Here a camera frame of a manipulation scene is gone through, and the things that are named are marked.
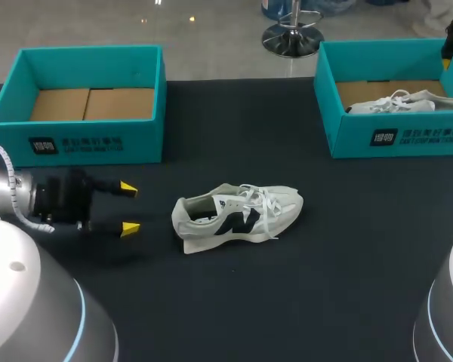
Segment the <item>tiled floor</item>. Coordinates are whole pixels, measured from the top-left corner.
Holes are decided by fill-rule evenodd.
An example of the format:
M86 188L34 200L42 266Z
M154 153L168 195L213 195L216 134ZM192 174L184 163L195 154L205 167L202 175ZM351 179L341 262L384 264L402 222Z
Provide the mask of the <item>tiled floor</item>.
M318 26L326 39L413 37L408 4L358 5ZM159 43L170 80L310 76L316 57L267 53L262 32L273 24L260 0L0 0L0 82L21 47Z

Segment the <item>n logo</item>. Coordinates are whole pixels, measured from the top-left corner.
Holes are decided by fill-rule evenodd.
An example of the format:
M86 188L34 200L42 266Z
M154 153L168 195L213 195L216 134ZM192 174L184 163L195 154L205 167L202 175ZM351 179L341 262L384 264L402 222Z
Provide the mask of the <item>n logo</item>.
M254 228L255 223L260 219L260 214L255 209L250 210L247 222L243 221L243 212L231 213L226 217L215 235L223 235L232 230L233 234L248 234Z

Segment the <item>cardboard bottom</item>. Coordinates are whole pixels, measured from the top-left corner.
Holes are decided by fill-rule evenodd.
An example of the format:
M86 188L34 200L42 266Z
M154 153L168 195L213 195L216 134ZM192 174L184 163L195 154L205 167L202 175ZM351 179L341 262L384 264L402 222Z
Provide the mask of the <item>cardboard bottom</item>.
M151 119L154 89L41 90L30 121Z
M345 81L336 82L336 86L344 109L355 103L389 97L401 89L410 94L426 89L437 96L446 97L439 81Z

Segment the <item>shoe box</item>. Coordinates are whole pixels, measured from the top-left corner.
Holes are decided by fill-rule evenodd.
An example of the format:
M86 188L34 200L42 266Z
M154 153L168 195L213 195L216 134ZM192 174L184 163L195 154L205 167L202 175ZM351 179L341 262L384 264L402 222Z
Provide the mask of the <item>shoe box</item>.
M0 144L17 167L160 162L165 105L159 46L22 49Z
M453 97L442 38L324 41L314 88L333 158L453 155L453 111L351 115L354 103L403 89Z

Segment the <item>teal box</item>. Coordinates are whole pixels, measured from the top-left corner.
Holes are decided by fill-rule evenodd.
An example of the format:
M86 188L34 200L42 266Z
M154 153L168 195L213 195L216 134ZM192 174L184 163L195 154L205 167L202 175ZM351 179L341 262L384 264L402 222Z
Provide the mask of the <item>teal box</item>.
M29 121L39 90L137 87L155 89L151 119ZM160 162L165 106L159 46L22 49L0 93L0 144L17 167Z
M453 97L453 60L448 71L442 67L444 42L434 38L321 43L314 88L333 158L453 155L453 111L350 115L335 84L439 80L447 96Z

